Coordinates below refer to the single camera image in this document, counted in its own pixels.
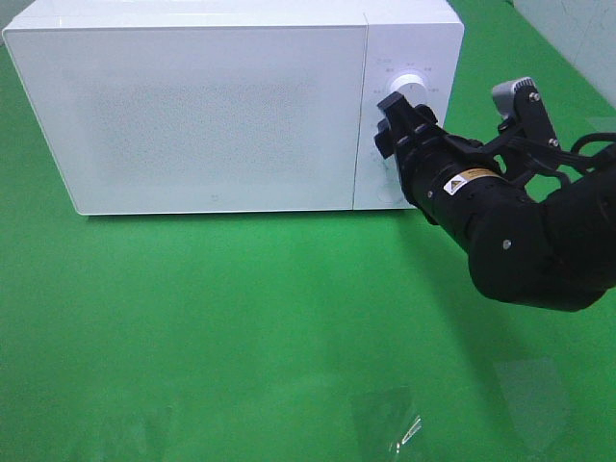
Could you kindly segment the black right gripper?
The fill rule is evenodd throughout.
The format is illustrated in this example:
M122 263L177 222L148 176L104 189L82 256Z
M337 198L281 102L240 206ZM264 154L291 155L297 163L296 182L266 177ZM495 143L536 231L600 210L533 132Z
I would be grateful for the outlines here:
M406 200L454 240L470 241L479 223L503 205L529 196L502 175L482 144L449 134L425 105L413 107L393 92L377 103L373 140L384 160L395 157Z

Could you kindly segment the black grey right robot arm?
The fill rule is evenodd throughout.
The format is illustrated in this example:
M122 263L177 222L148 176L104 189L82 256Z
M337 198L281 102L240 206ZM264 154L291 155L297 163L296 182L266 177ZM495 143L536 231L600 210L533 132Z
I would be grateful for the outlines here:
M586 157L552 146L535 89L511 98L488 142L443 130L425 105L394 92L374 141L394 158L407 201L467 253L485 296L558 311L584 309L615 284L615 137Z

